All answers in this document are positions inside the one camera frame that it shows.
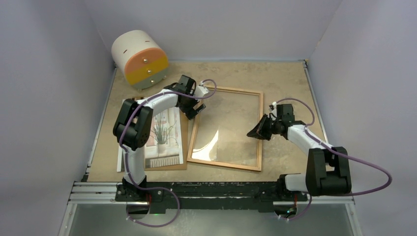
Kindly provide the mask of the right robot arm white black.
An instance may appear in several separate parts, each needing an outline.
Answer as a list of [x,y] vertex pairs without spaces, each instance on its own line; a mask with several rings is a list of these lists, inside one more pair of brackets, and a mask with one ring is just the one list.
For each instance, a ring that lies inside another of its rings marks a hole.
[[246,134],[247,137],[269,141],[272,135],[280,135],[307,156],[304,174],[280,175],[277,196],[288,200],[295,192],[311,196],[350,193],[352,183],[346,149],[334,147],[310,133],[306,123],[296,120],[291,104],[271,105],[270,109],[270,113],[264,114]]

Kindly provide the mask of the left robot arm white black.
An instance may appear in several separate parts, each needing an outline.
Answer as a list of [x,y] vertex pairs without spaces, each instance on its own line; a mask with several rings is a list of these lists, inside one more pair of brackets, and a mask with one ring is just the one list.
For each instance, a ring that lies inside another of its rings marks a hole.
[[116,119],[113,135],[122,150],[124,176],[122,184],[134,201],[141,201],[150,190],[145,184],[144,146],[152,130],[156,115],[170,108],[179,108],[191,120],[205,105],[199,102],[213,96],[213,92],[192,78],[182,75],[176,83],[165,86],[160,92],[142,100],[126,99]]

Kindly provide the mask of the plant photo print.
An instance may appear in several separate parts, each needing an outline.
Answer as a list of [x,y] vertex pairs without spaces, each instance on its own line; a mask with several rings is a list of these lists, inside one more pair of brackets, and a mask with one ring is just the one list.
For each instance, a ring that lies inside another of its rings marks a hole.
[[146,143],[143,142],[144,138],[137,138],[138,118],[139,113],[136,113],[122,143],[133,147],[143,144],[144,169],[146,171],[186,170],[187,162],[184,157],[186,151],[183,143],[185,136],[182,134],[185,122],[182,120],[183,114],[179,108],[168,108],[152,118],[150,132],[145,135],[148,138]]

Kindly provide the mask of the brown frame backing board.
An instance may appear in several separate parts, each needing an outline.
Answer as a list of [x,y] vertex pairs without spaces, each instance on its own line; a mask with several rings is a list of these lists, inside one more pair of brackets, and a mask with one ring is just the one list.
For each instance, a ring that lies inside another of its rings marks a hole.
[[153,116],[149,139],[129,158],[130,170],[173,171],[187,169],[186,134],[188,121],[178,107],[160,110]]

